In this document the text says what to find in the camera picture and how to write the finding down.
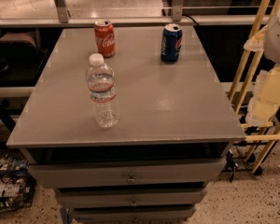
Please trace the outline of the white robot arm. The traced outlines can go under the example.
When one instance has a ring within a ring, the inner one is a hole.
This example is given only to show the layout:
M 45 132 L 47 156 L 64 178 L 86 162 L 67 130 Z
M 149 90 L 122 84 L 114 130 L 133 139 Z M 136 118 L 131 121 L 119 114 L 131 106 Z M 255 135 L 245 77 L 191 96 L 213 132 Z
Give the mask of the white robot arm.
M 275 63 L 270 71 L 259 71 L 247 108 L 245 122 L 250 126 L 260 126 L 280 107 L 280 10 L 264 28 L 245 42 L 244 49 L 263 51 L 264 57 Z

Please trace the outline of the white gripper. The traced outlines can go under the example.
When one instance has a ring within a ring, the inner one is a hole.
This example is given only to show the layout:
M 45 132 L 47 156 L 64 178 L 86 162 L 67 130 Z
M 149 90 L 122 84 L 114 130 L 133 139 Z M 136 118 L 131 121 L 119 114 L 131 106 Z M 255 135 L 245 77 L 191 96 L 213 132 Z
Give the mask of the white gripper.
M 261 70 L 253 87 L 253 96 L 247 107 L 245 122 L 260 126 L 267 122 L 280 107 L 280 63 L 270 71 Z

